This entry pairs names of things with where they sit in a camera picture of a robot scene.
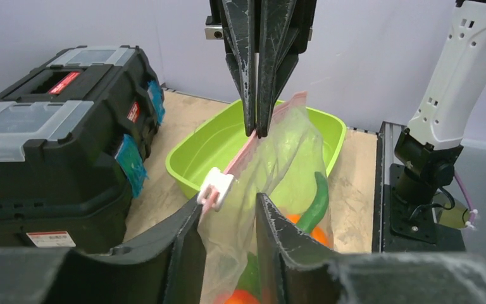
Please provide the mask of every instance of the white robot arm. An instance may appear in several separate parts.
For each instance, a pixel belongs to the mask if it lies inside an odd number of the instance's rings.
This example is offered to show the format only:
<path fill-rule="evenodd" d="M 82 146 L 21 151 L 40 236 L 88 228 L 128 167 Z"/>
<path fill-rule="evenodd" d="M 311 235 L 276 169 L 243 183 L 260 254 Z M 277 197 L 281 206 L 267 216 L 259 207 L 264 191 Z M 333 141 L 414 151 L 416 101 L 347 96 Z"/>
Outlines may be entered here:
<path fill-rule="evenodd" d="M 459 146 L 485 85 L 486 3 L 465 1 L 454 9 L 437 67 L 408 123 L 411 136 L 434 150 Z"/>

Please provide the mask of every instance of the white bag slider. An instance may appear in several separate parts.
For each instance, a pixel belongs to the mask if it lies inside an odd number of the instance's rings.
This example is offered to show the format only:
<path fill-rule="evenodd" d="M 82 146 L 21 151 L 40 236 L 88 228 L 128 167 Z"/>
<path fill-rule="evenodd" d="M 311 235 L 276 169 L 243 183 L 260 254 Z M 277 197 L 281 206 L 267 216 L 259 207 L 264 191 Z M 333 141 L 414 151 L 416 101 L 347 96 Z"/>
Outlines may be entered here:
<path fill-rule="evenodd" d="M 196 199 L 197 202 L 205 205 L 213 199 L 211 207 L 218 212 L 224 203 L 226 194 L 230 190 L 233 181 L 234 176 L 232 174 L 224 174 L 219 168 L 211 168 L 200 187 L 200 192 L 198 192 Z"/>

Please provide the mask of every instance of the white sticker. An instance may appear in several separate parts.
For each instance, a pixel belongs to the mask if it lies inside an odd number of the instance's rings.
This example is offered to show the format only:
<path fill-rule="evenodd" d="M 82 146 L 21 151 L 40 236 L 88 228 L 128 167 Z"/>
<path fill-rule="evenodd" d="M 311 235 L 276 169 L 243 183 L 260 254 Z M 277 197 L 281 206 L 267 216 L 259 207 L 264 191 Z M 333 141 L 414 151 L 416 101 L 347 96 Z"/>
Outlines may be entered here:
<path fill-rule="evenodd" d="M 31 232 L 27 236 L 36 247 L 75 247 L 68 231 Z"/>

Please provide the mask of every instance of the cable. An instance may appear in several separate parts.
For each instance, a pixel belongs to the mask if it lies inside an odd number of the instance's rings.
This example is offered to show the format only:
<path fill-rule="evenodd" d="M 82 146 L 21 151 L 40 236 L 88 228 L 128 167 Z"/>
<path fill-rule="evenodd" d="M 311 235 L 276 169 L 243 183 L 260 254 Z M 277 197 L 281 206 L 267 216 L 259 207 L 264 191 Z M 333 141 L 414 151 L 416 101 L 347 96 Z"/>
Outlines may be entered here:
<path fill-rule="evenodd" d="M 456 181 L 458 182 L 459 188 L 461 189 L 461 192 L 463 193 L 464 200 L 466 201 L 466 204 L 468 205 L 467 210 L 470 211 L 470 216 L 468 217 L 468 221 L 470 222 L 470 224 L 474 224 L 474 219 L 476 218 L 476 214 L 478 214 L 478 210 L 476 210 L 476 208 L 474 208 L 474 204 L 472 203 L 472 199 L 470 198 L 470 195 L 468 194 L 468 191 L 466 190 L 466 187 L 464 186 L 463 181 L 461 180 L 457 170 L 454 171 L 454 177 L 456 178 Z"/>
<path fill-rule="evenodd" d="M 464 215 L 467 211 L 468 211 L 468 208 L 465 208 L 464 211 L 463 211 L 463 215 L 461 216 L 461 219 L 463 220 L 463 224 L 465 224 L 465 225 L 466 225 L 466 221 L 464 220 Z"/>
<path fill-rule="evenodd" d="M 445 206 L 441 206 L 444 210 L 452 210 L 456 206 L 456 200 L 454 197 L 448 192 L 448 190 L 444 189 L 443 187 L 439 187 L 439 190 L 446 195 L 448 200 L 450 201 L 450 207 L 446 208 Z"/>
<path fill-rule="evenodd" d="M 438 204 L 438 203 L 420 205 L 413 210 L 413 212 L 411 213 L 411 216 L 409 217 L 409 221 L 413 220 L 423 210 L 427 210 L 427 209 L 431 209 L 431 208 L 442 208 L 444 210 L 452 210 L 456 206 L 456 200 L 454 200 L 454 197 L 450 194 L 450 192 L 448 192 L 448 190 L 444 189 L 443 187 L 439 187 L 439 190 L 444 195 L 446 195 L 446 197 L 450 201 L 450 207 L 442 206 L 441 204 Z"/>

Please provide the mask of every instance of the red label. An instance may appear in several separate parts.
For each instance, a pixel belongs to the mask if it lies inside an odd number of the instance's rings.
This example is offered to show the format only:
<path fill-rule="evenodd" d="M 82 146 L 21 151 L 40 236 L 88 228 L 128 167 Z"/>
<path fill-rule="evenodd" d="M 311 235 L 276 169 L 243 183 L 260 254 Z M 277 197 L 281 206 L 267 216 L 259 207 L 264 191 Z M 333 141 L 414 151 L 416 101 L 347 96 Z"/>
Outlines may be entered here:
<path fill-rule="evenodd" d="M 62 90 L 70 84 L 74 79 L 79 76 L 80 72 L 70 72 L 63 80 L 60 80 L 58 84 L 56 84 L 51 90 L 49 90 L 49 94 L 60 94 Z"/>
<path fill-rule="evenodd" d="M 131 106 L 131 110 L 129 110 L 129 113 L 127 114 L 127 119 L 131 120 L 132 122 L 136 122 L 137 118 L 139 117 L 139 113 L 139 104 L 134 102 Z"/>

